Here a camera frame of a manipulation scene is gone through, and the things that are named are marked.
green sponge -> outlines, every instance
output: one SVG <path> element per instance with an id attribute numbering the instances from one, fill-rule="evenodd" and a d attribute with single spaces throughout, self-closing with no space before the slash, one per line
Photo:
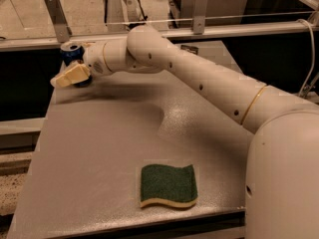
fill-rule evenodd
<path id="1" fill-rule="evenodd" d="M 180 168 L 151 164 L 142 168 L 141 207 L 159 203 L 187 208 L 196 200 L 197 187 L 192 165 Z"/>

scouring pad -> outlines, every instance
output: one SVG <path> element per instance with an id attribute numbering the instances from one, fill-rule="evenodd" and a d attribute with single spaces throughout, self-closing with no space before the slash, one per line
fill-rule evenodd
<path id="1" fill-rule="evenodd" d="M 151 164 L 142 168 L 141 207 L 157 203 L 188 208 L 196 200 L 197 187 L 192 165 L 172 167 Z"/>

white cable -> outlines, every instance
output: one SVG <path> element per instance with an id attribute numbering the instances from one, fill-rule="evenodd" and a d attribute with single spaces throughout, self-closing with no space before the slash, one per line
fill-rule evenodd
<path id="1" fill-rule="evenodd" d="M 304 19 L 299 19 L 297 20 L 298 22 L 302 23 L 303 25 L 306 25 L 308 28 L 309 28 L 309 32 L 310 32 L 310 37 L 311 37 L 311 54 L 312 54 L 312 59 L 311 59 L 311 67 L 310 67 L 310 70 L 309 70 L 309 73 L 308 73 L 308 76 L 306 77 L 306 80 L 305 82 L 303 83 L 299 93 L 298 93 L 298 97 L 301 97 L 302 96 L 302 93 L 303 93 L 303 90 L 315 68 L 315 60 L 316 60 L 316 54 L 315 54 L 315 38 L 313 36 L 313 30 L 312 30 L 312 27 L 311 25 L 309 24 L 308 21 L 304 20 Z"/>

gray table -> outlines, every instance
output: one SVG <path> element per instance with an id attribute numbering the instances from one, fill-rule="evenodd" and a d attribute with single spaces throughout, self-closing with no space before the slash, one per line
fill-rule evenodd
<path id="1" fill-rule="evenodd" d="M 47 238 L 235 213 L 252 135 L 163 71 L 56 90 L 8 234 Z M 194 165 L 197 204 L 140 209 L 143 166 Z"/>

sponge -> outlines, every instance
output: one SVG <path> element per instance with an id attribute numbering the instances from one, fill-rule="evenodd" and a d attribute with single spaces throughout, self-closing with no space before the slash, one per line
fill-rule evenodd
<path id="1" fill-rule="evenodd" d="M 164 204 L 188 208 L 196 203 L 197 187 L 193 166 L 151 164 L 142 168 L 141 207 Z"/>

